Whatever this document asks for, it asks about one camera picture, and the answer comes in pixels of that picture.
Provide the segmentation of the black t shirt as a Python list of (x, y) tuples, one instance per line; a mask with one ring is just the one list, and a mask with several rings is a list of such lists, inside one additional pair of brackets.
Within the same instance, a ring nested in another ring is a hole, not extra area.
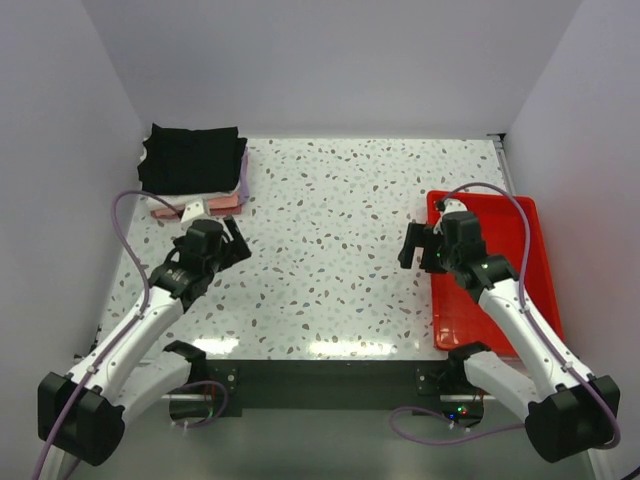
[(241, 176), (247, 139), (236, 127), (189, 130), (153, 124), (137, 167), (143, 189), (156, 195), (231, 192)]

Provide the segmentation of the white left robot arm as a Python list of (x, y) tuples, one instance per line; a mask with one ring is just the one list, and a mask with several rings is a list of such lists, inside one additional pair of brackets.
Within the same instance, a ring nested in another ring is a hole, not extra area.
[(67, 374), (49, 373), (37, 391), (38, 434), (92, 466), (116, 450), (133, 401), (121, 395), (154, 342), (200, 297), (216, 274), (250, 258), (233, 217), (196, 220), (144, 281), (141, 298), (91, 354)]

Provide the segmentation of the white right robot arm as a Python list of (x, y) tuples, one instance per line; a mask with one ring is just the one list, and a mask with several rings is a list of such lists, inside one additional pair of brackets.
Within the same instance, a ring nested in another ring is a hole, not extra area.
[(620, 443), (619, 387), (608, 375), (596, 376), (549, 327), (522, 272), (488, 252), (474, 213), (445, 210), (434, 225), (410, 223), (398, 255), (401, 268), (410, 267), (417, 249), (421, 269), (451, 275), (527, 369), (519, 372), (488, 345), (474, 342), (448, 353), (444, 383), (459, 393), (476, 387), (494, 396), (520, 419), (530, 443), (549, 463)]

